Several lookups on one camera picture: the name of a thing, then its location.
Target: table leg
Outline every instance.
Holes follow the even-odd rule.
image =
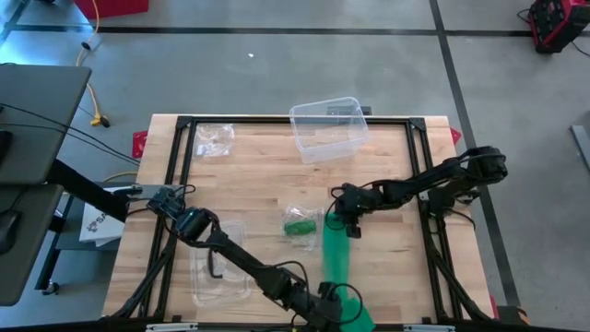
[[[52,223],[49,224],[49,231],[54,231],[56,234],[61,233],[65,226],[65,219],[59,216],[53,216]]]
[[[66,192],[109,216],[125,222],[127,201],[123,197],[114,196],[63,162],[59,160],[53,162],[47,175],[47,182],[62,185]]]
[[[52,244],[49,247],[45,262],[41,268],[41,273],[37,279],[37,284],[35,285],[36,291],[46,291],[49,288],[53,270],[55,269],[55,264],[57,264],[57,258],[59,258],[59,254],[61,253],[61,250],[55,249],[55,246],[59,241],[59,234],[62,232],[64,226],[65,219],[63,217],[53,216],[49,229],[50,231],[54,231],[55,235],[53,236]]]

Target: red equipment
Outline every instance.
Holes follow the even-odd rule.
[[[539,53],[559,53],[590,23],[590,2],[536,0],[528,12]]]
[[[93,0],[74,0],[87,19],[96,19]],[[149,0],[94,0],[99,8],[100,18],[147,12]]]

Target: plastic storage bin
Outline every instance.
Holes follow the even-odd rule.
[[[289,117],[305,164],[354,155],[368,138],[359,102],[352,97],[298,105]]]
[[[230,239],[245,248],[245,227],[241,221],[221,222],[221,229]],[[207,265],[207,249],[191,248],[191,281],[193,283],[193,302],[199,306],[235,302],[250,295],[249,276],[225,257],[213,254],[213,271],[222,275],[213,279]]]

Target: black line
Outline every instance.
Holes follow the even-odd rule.
[[[430,0],[432,16],[434,17],[434,25],[436,30],[441,32],[439,36],[439,42],[441,44],[442,59],[444,61],[444,67],[446,74],[449,77],[449,84],[451,85],[451,92],[453,93],[454,105],[459,116],[459,123],[467,148],[474,148],[477,146],[475,136],[473,134],[473,128],[469,121],[469,115],[467,114],[467,108],[465,105],[465,99],[463,98],[463,92],[459,84],[459,78],[454,68],[453,56],[451,55],[451,48],[447,36],[444,33],[443,17],[437,0]],[[487,187],[480,187],[481,191],[480,201],[483,209],[483,215],[488,226],[488,234],[491,240],[491,249],[496,259],[496,265],[500,274],[500,280],[506,302],[509,305],[520,305],[518,299],[518,293],[514,285],[514,278],[512,270],[510,268],[510,262],[508,255],[506,254],[506,248],[502,239],[502,233],[500,232],[500,225],[494,211],[493,204],[491,202],[490,192]]]
[[[510,261],[506,254],[506,247],[504,247],[504,240],[502,238],[502,232],[500,231],[500,225],[496,218],[496,211],[491,203],[490,190],[487,186],[479,188],[481,196],[479,200],[481,202],[481,208],[483,209],[483,215],[488,226],[488,234],[490,235],[491,249],[494,252],[496,258],[496,265],[498,266],[498,273],[500,274],[501,287],[504,290],[504,296],[506,297],[506,304],[513,306],[520,306],[520,300],[518,298],[518,291],[516,290],[516,284],[514,283],[513,272],[510,268]]]
[[[45,26],[16,24],[13,31],[92,32],[90,25]],[[426,30],[426,29],[347,29],[347,28],[190,28],[190,27],[99,27],[100,33],[149,34],[285,34],[345,36],[438,36],[453,37],[532,37],[528,30]],[[584,31],[581,37],[590,37]]]
[[[533,37],[533,32],[526,30],[445,30],[444,34],[453,37]]]
[[[438,31],[444,31],[443,17],[441,16],[441,10],[437,0],[430,0],[432,16],[434,17],[434,25]],[[459,123],[461,124],[461,130],[463,131],[463,137],[468,148],[474,147],[476,139],[473,135],[473,129],[469,122],[469,115],[467,114],[467,108],[465,106],[465,100],[463,99],[463,92],[459,86],[459,78],[454,70],[453,57],[451,56],[451,48],[449,47],[449,41],[445,35],[439,35],[439,43],[441,45],[442,60],[444,61],[444,68],[449,78],[449,84],[451,85],[451,92],[453,93],[454,105],[457,109],[457,115],[459,116]]]
[[[10,32],[12,32],[14,30],[14,28],[16,27],[16,25],[18,23],[18,20],[20,19],[20,17],[22,16],[22,13],[25,11],[25,9],[27,8],[28,5],[29,5],[29,1],[18,3],[17,9],[12,14],[12,17],[10,17],[10,20],[8,20],[8,22],[5,24],[4,29],[2,30],[2,33],[0,33],[0,47],[4,44],[6,39],[8,39]]]
[[[14,31],[91,32],[87,26],[16,25]],[[190,27],[99,27],[100,33],[149,34],[295,34],[295,35],[367,35],[434,36],[436,30],[420,29],[325,29],[325,28],[190,28]]]

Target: yellow cable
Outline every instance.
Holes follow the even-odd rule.
[[[92,0],[92,4],[94,5],[94,12],[96,14],[96,26],[94,27],[94,32],[92,32],[92,35],[90,36],[90,38],[88,38],[86,40],[86,43],[88,45],[90,45],[92,43],[92,41],[94,40],[96,35],[99,33],[99,26],[100,26],[99,7],[96,5],[96,0]],[[86,49],[84,47],[82,47],[82,49],[80,50],[80,53],[77,54],[76,66],[82,65],[82,62],[83,62],[82,55],[84,54],[85,51],[86,51]],[[90,92],[90,97],[92,98],[92,104],[94,106],[94,119],[92,119],[90,124],[91,125],[100,125],[101,124],[100,119],[102,117],[102,114],[100,114],[100,108],[99,108],[99,103],[96,100],[96,94],[94,93],[94,89],[92,88],[90,83],[88,83],[86,85],[86,87],[87,87],[88,91]]]
[[[137,175],[137,172],[120,172],[120,173],[116,173],[113,174],[109,177],[107,177],[106,179],[102,180],[103,182],[109,182],[110,180],[122,177],[122,176],[127,176],[127,175]]]

